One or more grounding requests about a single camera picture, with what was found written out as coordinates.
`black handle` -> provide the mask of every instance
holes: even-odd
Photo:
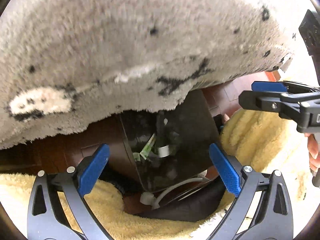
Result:
[[[320,148],[320,133],[315,133],[314,137],[318,143],[318,147]],[[320,172],[318,171],[317,173],[314,173],[314,174],[316,175],[312,178],[312,184],[315,187],[320,187]]]

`gray fleece blanket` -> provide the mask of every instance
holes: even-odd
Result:
[[[309,0],[11,0],[0,18],[0,148],[289,64]]]

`human hand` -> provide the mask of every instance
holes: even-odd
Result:
[[[320,155],[319,155],[318,143],[313,134],[305,133],[305,136],[308,137],[310,168],[313,171],[318,171],[318,168],[320,168]]]

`fuzzy blanket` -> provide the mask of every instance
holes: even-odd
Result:
[[[294,215],[294,235],[297,235],[313,215],[320,202],[320,191],[311,183],[307,141],[298,133],[293,121],[277,114],[239,110],[227,122],[221,135],[224,149],[235,155],[243,165],[256,171],[271,173],[281,170],[291,197]],[[27,210],[35,177],[21,174],[0,175],[0,201],[12,221],[26,235]],[[257,207],[259,194],[239,231],[248,228]],[[80,230],[71,215],[64,195],[60,195],[67,218],[75,230]],[[113,185],[98,181],[85,199],[100,223],[116,240],[206,239],[226,213],[233,196],[225,193],[220,207],[207,221],[197,223],[153,220],[124,212],[121,194]]]
[[[11,0],[0,18],[0,149],[295,57],[309,0]]]

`wooden floor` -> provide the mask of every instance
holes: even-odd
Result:
[[[250,90],[251,84],[254,81],[275,81],[272,73],[257,73],[244,77],[240,77],[232,82],[208,87],[203,89],[204,96],[207,100],[209,110],[212,116],[217,114],[228,114],[231,116],[237,109],[240,108],[238,97],[244,90]],[[110,129],[110,125],[114,125],[112,117],[102,120],[103,122],[99,132],[94,137],[104,134],[109,141],[105,143],[116,144],[115,138],[120,131]],[[2,164],[0,172],[21,172],[28,174],[37,174],[39,170],[45,170],[47,173],[64,172],[69,166],[76,166],[83,157],[85,157],[85,149],[74,151],[70,146],[70,139],[73,138],[73,144],[77,147],[86,140],[86,133],[95,133],[97,129],[94,128],[96,124],[90,124],[88,129],[81,134],[72,135],[57,135],[55,137],[47,137],[42,140],[35,140],[28,142],[27,145],[21,144],[13,148],[3,150],[0,154],[0,163]],[[123,143],[120,142],[115,148],[115,152],[120,152],[123,149]],[[214,167],[208,171],[208,177],[214,178],[217,172]],[[125,211],[131,214],[137,214],[142,211],[150,209],[140,203],[140,194],[124,198]]]

